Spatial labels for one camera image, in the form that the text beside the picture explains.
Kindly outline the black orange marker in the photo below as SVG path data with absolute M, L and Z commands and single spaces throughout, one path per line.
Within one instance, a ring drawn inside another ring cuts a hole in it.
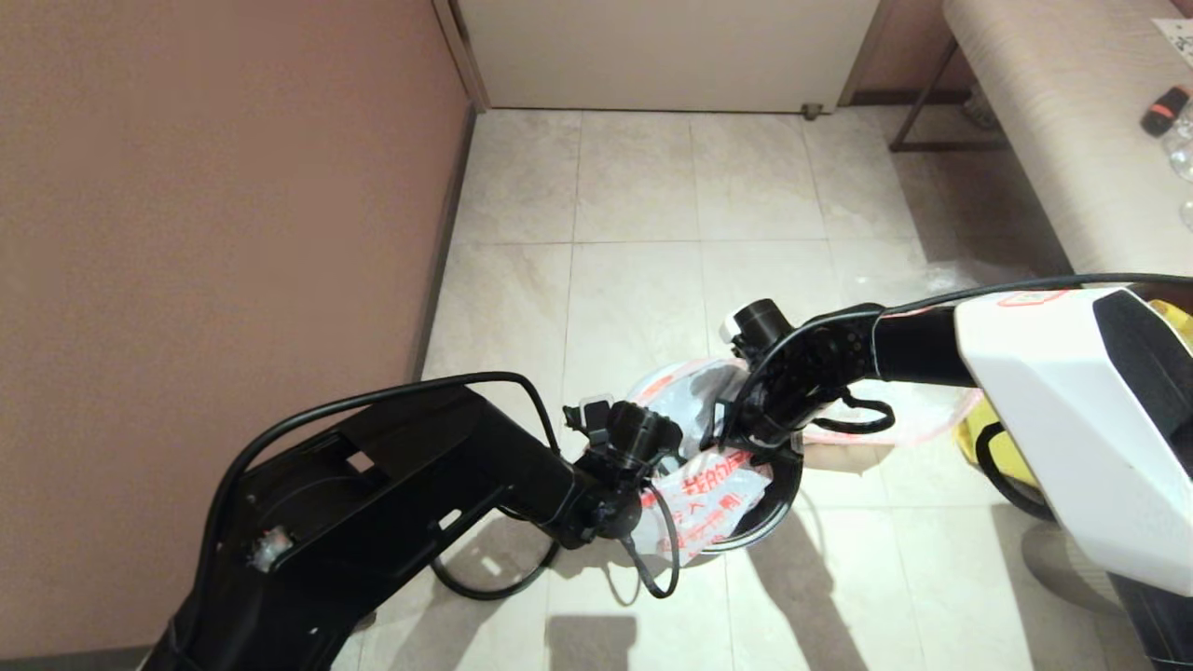
M 1164 133 L 1172 130 L 1172 127 L 1175 127 L 1192 97 L 1193 90 L 1185 88 L 1185 86 L 1166 90 L 1162 96 L 1146 106 L 1145 113 L 1139 119 L 1142 131 L 1154 138 L 1162 137 Z

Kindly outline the white printed paper sheet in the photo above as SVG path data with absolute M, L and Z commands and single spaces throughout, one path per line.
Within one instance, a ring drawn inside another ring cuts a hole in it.
M 1152 19 L 1156 29 L 1193 69 L 1193 19 Z

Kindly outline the white door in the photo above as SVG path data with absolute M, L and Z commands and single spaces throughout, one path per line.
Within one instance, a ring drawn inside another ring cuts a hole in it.
M 496 109 L 832 112 L 880 0 L 449 0 Z

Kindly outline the black round trash bin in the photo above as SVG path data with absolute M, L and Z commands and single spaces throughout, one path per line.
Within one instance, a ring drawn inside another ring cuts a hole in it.
M 728 538 L 707 544 L 700 554 L 716 555 L 744 549 L 775 533 L 780 523 L 789 517 L 789 511 L 801 492 L 804 453 L 801 433 L 792 433 L 791 439 L 779 449 L 780 458 L 769 463 L 773 478 L 758 504 L 743 515 Z

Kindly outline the fresh white pink trash bag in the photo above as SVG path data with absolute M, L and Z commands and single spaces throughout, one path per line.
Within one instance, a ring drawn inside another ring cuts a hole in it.
M 762 500 L 773 479 L 753 467 L 740 447 L 718 447 L 727 404 L 748 377 L 737 358 L 674 363 L 639 378 L 631 404 L 665 415 L 680 427 L 674 447 L 653 470 L 656 491 L 639 497 L 643 515 L 631 538 L 639 552 L 668 560 L 679 550 L 690 565 L 712 544 L 728 542 L 734 528 Z

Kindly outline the yellow shopping bag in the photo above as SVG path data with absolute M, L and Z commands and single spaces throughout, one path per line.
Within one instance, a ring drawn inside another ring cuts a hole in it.
M 1193 313 L 1164 300 L 1150 300 L 1149 304 L 1193 349 Z M 954 437 L 968 463 L 979 470 L 1010 506 L 1036 519 L 1056 522 L 1026 458 L 1006 433 L 993 404 L 984 399 L 976 404 L 954 430 Z M 1186 469 L 1193 469 L 1193 418 L 1182 420 L 1173 437 L 1177 461 Z

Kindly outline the clear crumpled plastic bag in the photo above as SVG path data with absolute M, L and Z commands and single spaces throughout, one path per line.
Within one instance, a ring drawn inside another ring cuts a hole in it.
M 921 282 L 926 293 L 946 294 L 984 287 L 1001 281 L 1001 267 L 977 260 L 934 261 L 925 266 Z

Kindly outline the used white pink trash bag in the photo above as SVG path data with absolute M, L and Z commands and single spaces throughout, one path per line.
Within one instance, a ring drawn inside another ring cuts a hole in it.
M 919 445 L 953 429 L 979 400 L 981 390 L 934 384 L 883 382 L 878 378 L 849 387 L 860 401 L 889 404 L 895 424 L 876 433 L 846 433 L 815 424 L 802 430 L 806 445 Z

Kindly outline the dark metal table frame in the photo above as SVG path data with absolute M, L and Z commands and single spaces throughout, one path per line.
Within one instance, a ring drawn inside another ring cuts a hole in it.
M 895 133 L 894 138 L 888 149 L 892 154 L 902 153 L 959 153 L 959 152 L 993 152 L 993 150 L 1009 150 L 1010 141 L 1006 137 L 996 140 L 983 140 L 983 141 L 929 141 L 929 142 L 909 142 L 908 137 L 911 135 L 913 124 L 919 119 L 922 110 L 927 106 L 928 99 L 934 92 L 937 92 L 938 84 L 942 79 L 951 60 L 954 59 L 959 50 L 959 44 L 954 35 L 951 35 L 945 49 L 939 59 L 937 69 L 934 69 L 932 76 L 928 79 L 925 87 L 919 90 L 915 99 L 913 99 L 911 109 L 909 109 L 908 115 L 902 123 L 900 123 L 898 133 Z

